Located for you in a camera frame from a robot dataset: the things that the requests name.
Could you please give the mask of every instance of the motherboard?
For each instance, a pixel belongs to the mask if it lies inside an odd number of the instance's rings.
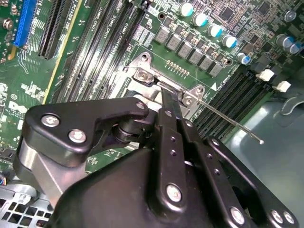
[[[32,106],[135,96],[157,111],[167,89],[225,141],[235,126],[204,103],[244,123],[304,63],[302,0],[0,0],[0,22],[0,168]]]

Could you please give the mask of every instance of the pcie slot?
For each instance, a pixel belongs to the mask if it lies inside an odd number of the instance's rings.
[[[85,27],[83,35],[79,41],[77,49],[75,50],[75,57],[73,57],[73,64],[69,67],[67,72],[67,79],[60,91],[57,102],[67,102],[68,98],[73,91],[75,84],[79,80],[79,74],[82,69],[82,66],[86,60],[86,56],[91,50],[93,40],[99,30],[102,30],[103,26],[108,24],[106,20],[109,13],[113,12],[115,5],[112,4],[111,0],[107,0],[105,5],[101,7],[101,0],[96,2],[88,22],[86,23],[89,26]]]
[[[35,13],[37,0],[24,0],[20,16],[19,26],[14,45],[21,47],[26,44],[32,19]]]
[[[118,19],[116,19],[112,25],[112,29],[110,34],[108,34],[106,41],[103,43],[102,49],[98,55],[98,63],[97,65],[93,66],[90,65],[90,70],[85,72],[86,80],[82,82],[81,86],[84,88],[81,90],[81,93],[74,94],[71,97],[71,101],[74,100],[87,100],[87,95],[91,93],[93,90],[93,85],[97,82],[100,72],[103,69],[113,47],[116,44],[116,41],[121,36],[121,32],[127,22],[127,19],[130,16],[130,13],[133,9],[134,5],[129,3],[128,1],[124,1],[122,5],[122,12]]]
[[[53,0],[38,50],[39,56],[47,60],[54,56],[71,4],[72,0]]]
[[[99,86],[99,92],[97,94],[97,99],[105,99],[107,96],[107,93],[111,90],[110,85],[109,85],[109,81],[110,78],[113,74],[113,72],[115,71],[115,69],[117,69],[119,63],[122,61],[125,52],[127,51],[127,48],[129,47],[139,25],[141,24],[144,16],[145,16],[145,11],[142,11],[141,9],[138,9],[136,12],[136,16],[133,17],[132,21],[131,21],[131,26],[129,26],[126,35],[124,36],[124,40],[126,40],[125,42],[121,42],[118,46],[118,53],[115,56],[115,58],[112,59],[111,63],[110,63],[110,67],[107,68],[105,74],[104,74],[104,78],[105,78],[105,82],[103,84],[101,84]]]

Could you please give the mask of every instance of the black pcie slot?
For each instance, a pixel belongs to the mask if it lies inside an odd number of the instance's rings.
[[[90,74],[90,79],[85,84],[85,91],[81,94],[77,99],[82,100],[88,100],[89,96],[93,90],[93,87],[95,83],[97,82],[98,78],[100,77],[100,73],[113,49],[113,47],[116,44],[116,41],[119,39],[121,32],[123,31],[123,28],[130,16],[130,13],[133,9],[134,5],[131,3],[128,3],[127,1],[123,2],[122,9],[123,11],[120,13],[120,17],[115,20],[115,23],[112,28],[112,34],[109,39],[106,40],[106,42],[103,45],[103,50],[100,52],[100,55],[98,57],[98,64],[96,67],[94,67],[94,71],[92,74]]]
[[[77,59],[81,62],[81,64],[78,65],[78,70],[75,71],[75,69],[71,69],[74,74],[74,80],[72,85],[69,87],[67,93],[65,94],[65,101],[71,102],[74,101],[75,97],[77,96],[79,92],[79,88],[84,80],[84,77],[86,75],[86,72],[88,70],[88,67],[91,64],[91,60],[98,48],[98,45],[100,43],[100,40],[104,36],[106,32],[106,28],[112,18],[112,15],[114,13],[114,10],[117,6],[118,0],[115,1],[109,1],[106,5],[106,9],[103,10],[103,16],[101,17],[101,20],[98,22],[98,26],[96,26],[94,34],[91,36],[89,40],[89,45],[86,47],[85,53]]]
[[[119,63],[122,61],[124,54],[127,51],[127,48],[129,47],[139,25],[142,23],[145,14],[146,11],[137,9],[136,15],[132,18],[132,21],[130,22],[131,26],[128,27],[128,30],[125,33],[126,35],[123,38],[125,42],[121,42],[119,44],[118,54],[115,56],[115,58],[112,59],[110,67],[107,68],[104,74],[105,82],[99,88],[99,92],[96,96],[97,99],[105,99],[108,92],[111,90],[109,85],[110,78],[115,69],[119,66]]]
[[[38,55],[51,59],[56,51],[72,0],[53,0]]]
[[[271,90],[271,87],[258,81],[251,72],[240,67],[210,105],[239,122]],[[194,123],[202,138],[213,135],[222,139],[234,128],[209,109],[204,109]]]
[[[89,17],[88,21],[86,24],[91,25],[93,23],[94,20],[96,20],[96,24],[97,26],[95,27],[93,33],[92,33],[92,38],[95,36],[96,32],[98,31],[99,27],[101,26],[102,22],[104,21],[105,18],[105,12],[107,11],[107,9],[109,8],[109,3],[111,2],[111,0],[107,0],[102,11],[100,12],[100,1],[95,2],[95,5],[93,6],[93,12],[91,13],[91,16]],[[73,60],[71,61],[72,64],[69,67],[69,70],[67,72],[67,76],[65,78],[64,84],[61,87],[59,96],[57,98],[57,103],[58,102],[66,102],[69,94],[78,78],[78,75],[80,73],[81,70],[81,66],[83,65],[84,59],[81,58],[82,55],[86,56],[88,51],[89,51],[89,47],[91,45],[92,42],[89,42],[88,48],[86,48],[84,50],[84,46],[85,46],[85,41],[87,39],[88,33],[91,30],[91,26],[86,26],[85,30],[83,32],[83,35],[81,36],[81,39],[78,43],[78,46],[74,52],[74,56],[73,56]]]

